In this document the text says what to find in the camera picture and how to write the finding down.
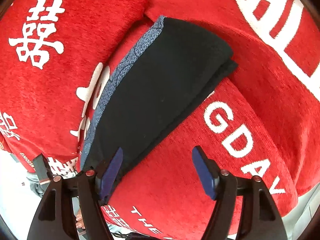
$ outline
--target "folded garment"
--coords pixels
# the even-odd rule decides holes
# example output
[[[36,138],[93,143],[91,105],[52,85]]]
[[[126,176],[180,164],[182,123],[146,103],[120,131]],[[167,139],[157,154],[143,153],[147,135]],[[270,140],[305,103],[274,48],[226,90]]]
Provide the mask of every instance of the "folded garment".
[[[105,86],[85,139],[82,168],[95,168],[121,147],[119,182],[236,68],[231,56],[215,34],[160,17]]]

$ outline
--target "red fabric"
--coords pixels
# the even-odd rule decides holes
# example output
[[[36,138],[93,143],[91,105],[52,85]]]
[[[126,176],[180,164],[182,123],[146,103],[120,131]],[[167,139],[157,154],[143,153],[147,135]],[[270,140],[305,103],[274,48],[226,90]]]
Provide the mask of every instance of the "red fabric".
[[[256,7],[255,0],[62,0],[65,12],[57,14],[57,31],[45,40],[61,41],[64,52],[46,47],[50,59],[42,70],[30,59],[19,61],[15,48],[20,45],[8,44],[9,38],[22,37],[36,1],[16,0],[0,22],[5,63],[0,112],[14,119],[8,132],[20,140],[4,138],[29,170],[21,153],[32,159],[44,152],[60,162],[78,157],[109,74],[159,15],[216,33],[239,64],[123,178],[110,205],[102,208],[108,222],[161,239],[199,239],[214,203],[192,165],[195,145],[236,176],[262,176],[282,216],[319,182],[320,34],[298,0],[258,0]],[[102,69],[100,62],[108,66]],[[92,97],[82,117],[84,101],[76,91],[89,87],[91,79]],[[78,129],[79,142],[70,133]]]

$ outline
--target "silver screw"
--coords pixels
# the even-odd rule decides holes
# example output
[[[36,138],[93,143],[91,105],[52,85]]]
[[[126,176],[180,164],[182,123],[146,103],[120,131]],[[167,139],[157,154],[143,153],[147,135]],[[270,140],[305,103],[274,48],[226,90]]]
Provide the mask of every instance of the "silver screw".
[[[89,176],[93,176],[94,175],[94,170],[88,170],[85,172],[85,174],[89,177]]]
[[[261,179],[259,176],[257,176],[257,175],[253,176],[252,179],[253,179],[254,181],[256,181],[256,182],[261,182],[261,181],[262,181],[262,179]]]
[[[225,169],[221,170],[220,172],[223,176],[228,176],[230,174],[230,172]]]
[[[54,178],[53,178],[53,181],[54,182],[58,182],[58,181],[60,181],[61,180],[61,176],[55,176]]]

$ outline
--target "black cloth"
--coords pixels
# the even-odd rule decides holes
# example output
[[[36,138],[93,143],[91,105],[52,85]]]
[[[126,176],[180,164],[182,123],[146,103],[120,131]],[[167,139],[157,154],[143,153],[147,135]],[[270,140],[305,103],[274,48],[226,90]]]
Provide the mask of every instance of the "black cloth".
[[[117,184],[236,68],[231,56],[231,48],[215,34],[165,18],[161,34],[110,98],[84,170],[110,159],[121,147]]]

